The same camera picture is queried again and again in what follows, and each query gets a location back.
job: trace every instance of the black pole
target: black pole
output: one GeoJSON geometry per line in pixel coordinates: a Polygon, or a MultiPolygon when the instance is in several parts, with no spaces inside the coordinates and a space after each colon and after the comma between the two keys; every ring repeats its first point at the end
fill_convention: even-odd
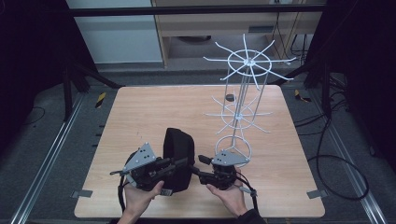
{"type": "Polygon", "coordinates": [[[328,10],[326,4],[290,5],[236,5],[236,6],[194,6],[194,7],[117,7],[117,8],[72,8],[68,10],[49,10],[60,16],[104,17],[104,16],[142,16],[176,14],[214,14],[214,13],[261,13],[261,12],[318,12],[328,10]]]}

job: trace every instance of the cabinet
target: cabinet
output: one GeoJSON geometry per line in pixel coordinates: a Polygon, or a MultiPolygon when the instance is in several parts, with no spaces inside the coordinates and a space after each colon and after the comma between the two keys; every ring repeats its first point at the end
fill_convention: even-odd
{"type": "MultiPolygon", "coordinates": [[[[229,6],[229,5],[265,5],[270,0],[151,0],[154,7],[177,6],[229,6]]],[[[326,1],[292,0],[293,4],[318,4],[326,1]]],[[[286,59],[292,39],[298,34],[313,34],[318,25],[321,12],[282,12],[279,13],[224,13],[194,15],[156,16],[158,34],[166,64],[170,39],[173,36],[196,35],[237,35],[255,30],[272,41],[282,59],[286,59]],[[276,21],[279,31],[275,29],[276,21]]]]}

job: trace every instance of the tape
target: tape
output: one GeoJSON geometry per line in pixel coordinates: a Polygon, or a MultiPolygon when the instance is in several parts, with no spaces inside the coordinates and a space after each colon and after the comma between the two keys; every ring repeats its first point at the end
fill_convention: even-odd
{"type": "Polygon", "coordinates": [[[105,100],[105,96],[106,96],[105,92],[100,93],[100,95],[98,97],[98,100],[96,101],[95,108],[100,108],[100,106],[102,105],[103,101],[105,100]]]}
{"type": "Polygon", "coordinates": [[[314,198],[325,198],[327,196],[329,196],[329,193],[326,191],[326,189],[323,190],[312,190],[306,193],[308,195],[309,199],[314,199],[314,198]]]}
{"type": "Polygon", "coordinates": [[[311,102],[311,98],[301,96],[301,94],[300,94],[300,92],[298,90],[294,91],[294,97],[297,100],[301,100],[301,101],[304,101],[304,102],[311,102]]]}
{"type": "Polygon", "coordinates": [[[79,197],[91,198],[92,193],[93,193],[92,190],[86,190],[86,189],[82,189],[80,191],[74,190],[70,195],[70,198],[79,198],[79,197]]]}

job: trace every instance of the sleeve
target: sleeve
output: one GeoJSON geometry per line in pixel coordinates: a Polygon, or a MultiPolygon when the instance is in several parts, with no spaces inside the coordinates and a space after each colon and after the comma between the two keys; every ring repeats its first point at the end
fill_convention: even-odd
{"type": "Polygon", "coordinates": [[[239,216],[235,224],[265,224],[265,222],[256,210],[250,209],[244,215],[239,216]]]}

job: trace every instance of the metal bracket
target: metal bracket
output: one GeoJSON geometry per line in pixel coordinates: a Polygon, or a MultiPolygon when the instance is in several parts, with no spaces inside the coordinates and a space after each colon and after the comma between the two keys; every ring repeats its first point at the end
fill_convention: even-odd
{"type": "Polygon", "coordinates": [[[248,162],[247,158],[236,155],[235,153],[232,153],[229,150],[222,150],[212,160],[212,164],[221,165],[221,166],[230,166],[230,165],[236,165],[247,162],[248,162]]]}
{"type": "Polygon", "coordinates": [[[139,148],[134,156],[126,163],[122,171],[128,173],[131,170],[137,169],[146,164],[152,163],[157,159],[154,152],[151,149],[149,143],[145,143],[141,148],[139,148]]]}

